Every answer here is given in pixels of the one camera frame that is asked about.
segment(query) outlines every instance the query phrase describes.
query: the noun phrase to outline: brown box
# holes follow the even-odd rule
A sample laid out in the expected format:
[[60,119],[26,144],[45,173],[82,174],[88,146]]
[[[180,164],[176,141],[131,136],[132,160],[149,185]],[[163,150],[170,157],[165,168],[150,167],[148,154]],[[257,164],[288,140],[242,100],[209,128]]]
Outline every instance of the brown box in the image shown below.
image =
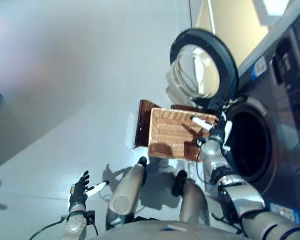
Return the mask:
[[195,161],[199,153],[198,137],[208,137],[209,131],[191,121],[196,116],[215,124],[218,118],[194,111],[152,108],[148,154],[153,157]]

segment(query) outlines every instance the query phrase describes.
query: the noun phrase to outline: yellow wall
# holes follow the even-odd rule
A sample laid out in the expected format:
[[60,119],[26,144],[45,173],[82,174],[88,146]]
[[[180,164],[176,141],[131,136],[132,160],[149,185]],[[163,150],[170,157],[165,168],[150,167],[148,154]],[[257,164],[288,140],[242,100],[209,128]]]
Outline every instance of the yellow wall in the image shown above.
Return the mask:
[[[233,55],[237,67],[268,33],[252,0],[211,0],[215,34]],[[196,27],[211,30],[207,0],[202,0]]]

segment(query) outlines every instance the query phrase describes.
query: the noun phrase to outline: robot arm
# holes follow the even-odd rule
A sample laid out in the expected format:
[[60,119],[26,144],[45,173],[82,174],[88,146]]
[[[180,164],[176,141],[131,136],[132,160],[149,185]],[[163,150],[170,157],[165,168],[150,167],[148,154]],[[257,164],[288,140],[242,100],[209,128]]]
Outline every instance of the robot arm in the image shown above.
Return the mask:
[[85,239],[86,226],[95,222],[95,211],[86,211],[86,200],[108,185],[109,181],[102,181],[88,188],[88,173],[85,171],[79,181],[71,186],[68,200],[69,215],[66,220],[66,232],[62,240]]
[[225,117],[210,129],[207,140],[199,139],[206,181],[214,185],[224,217],[239,223],[244,233],[254,240],[299,240],[300,225],[268,211],[260,193],[241,176],[233,173],[222,149],[225,149]]

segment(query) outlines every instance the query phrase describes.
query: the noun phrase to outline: robot leg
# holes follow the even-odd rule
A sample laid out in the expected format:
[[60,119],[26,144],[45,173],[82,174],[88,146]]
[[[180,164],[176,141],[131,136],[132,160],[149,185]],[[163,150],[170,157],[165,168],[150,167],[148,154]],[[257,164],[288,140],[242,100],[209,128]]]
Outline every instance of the robot leg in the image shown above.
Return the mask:
[[119,182],[106,212],[105,228],[107,230],[134,220],[146,165],[147,159],[143,156]]

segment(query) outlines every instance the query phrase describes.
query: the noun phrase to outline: wire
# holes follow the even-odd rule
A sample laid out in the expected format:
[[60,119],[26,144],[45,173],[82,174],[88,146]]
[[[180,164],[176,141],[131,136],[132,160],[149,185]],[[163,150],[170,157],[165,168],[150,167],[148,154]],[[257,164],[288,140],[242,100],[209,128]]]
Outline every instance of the wire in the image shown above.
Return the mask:
[[199,161],[199,156],[200,156],[200,153],[201,153],[201,147],[199,148],[199,153],[198,155],[196,156],[196,160],[195,160],[195,169],[196,169],[196,174],[198,176],[198,178],[200,179],[201,182],[205,183],[205,184],[209,184],[209,185],[215,185],[215,184],[212,184],[210,182],[206,182],[205,180],[203,180],[200,175],[199,175],[199,170],[198,170],[198,161]]
[[235,233],[235,234],[241,234],[241,233],[243,232],[242,229],[240,229],[239,227],[236,227],[235,225],[233,225],[233,224],[231,224],[231,223],[229,223],[229,222],[227,222],[227,221],[224,221],[225,216],[219,218],[219,217],[216,217],[216,215],[214,215],[213,213],[211,213],[211,216],[212,216],[215,220],[220,221],[220,222],[222,222],[222,223],[224,223],[224,224],[227,224],[227,225],[229,225],[229,226],[235,228],[235,229],[236,229],[236,233]]
[[99,236],[99,233],[98,233],[98,230],[97,230],[97,227],[96,227],[96,225],[95,225],[94,223],[92,223],[92,225],[93,225],[93,227],[94,227],[95,234],[96,234],[97,236]]
[[211,31],[212,31],[213,35],[216,35],[215,21],[214,21],[214,14],[212,12],[211,0],[207,0],[207,2],[208,2],[208,8],[209,8]]
[[190,15],[190,26],[191,28],[193,28],[192,26],[192,13],[191,13],[191,0],[189,0],[189,15]]
[[54,225],[57,225],[57,224],[62,223],[65,219],[66,219],[65,217],[61,217],[61,218],[60,218],[60,221],[56,221],[56,222],[54,222],[54,223],[52,223],[52,224],[50,224],[50,225],[47,225],[47,226],[41,228],[39,231],[37,231],[35,234],[33,234],[33,235],[30,237],[29,240],[34,239],[35,236],[37,236],[38,234],[40,234],[40,233],[43,232],[44,230],[46,230],[46,229],[48,229],[48,228],[50,228],[50,227],[53,227]]

